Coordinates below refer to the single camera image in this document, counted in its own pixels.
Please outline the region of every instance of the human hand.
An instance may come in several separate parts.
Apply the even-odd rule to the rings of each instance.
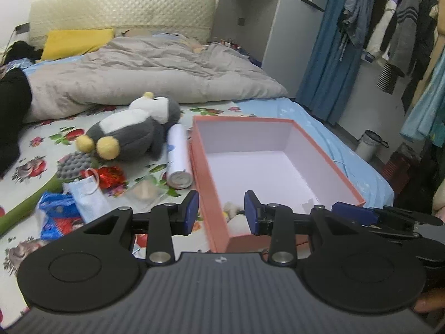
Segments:
[[[445,309],[445,288],[434,288],[418,298],[414,311],[429,313],[436,309]]]

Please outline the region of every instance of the face mask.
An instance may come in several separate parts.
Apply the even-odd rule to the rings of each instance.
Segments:
[[[99,189],[98,182],[99,177],[96,181],[94,176],[89,176],[66,185],[73,195],[76,207],[86,224],[111,211],[110,204]]]

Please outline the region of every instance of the open box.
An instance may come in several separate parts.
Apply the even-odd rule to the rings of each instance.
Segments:
[[[226,202],[243,207],[247,190],[253,190],[262,203],[283,204],[295,213],[309,214],[314,204],[331,209],[338,201],[358,206],[365,202],[327,154],[290,119],[195,116],[191,160],[214,252],[269,246],[270,237],[231,236],[228,231],[222,207]]]

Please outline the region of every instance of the headboard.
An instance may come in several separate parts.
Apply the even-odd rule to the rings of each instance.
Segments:
[[[29,13],[30,42],[43,48],[50,30],[131,28],[179,32],[205,43],[216,0],[39,0]]]

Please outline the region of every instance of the penguin plush toy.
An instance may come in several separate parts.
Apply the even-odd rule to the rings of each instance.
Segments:
[[[147,92],[128,109],[111,114],[77,137],[77,149],[96,150],[105,160],[133,161],[148,153],[158,159],[166,133],[181,117],[179,104],[167,95]]]

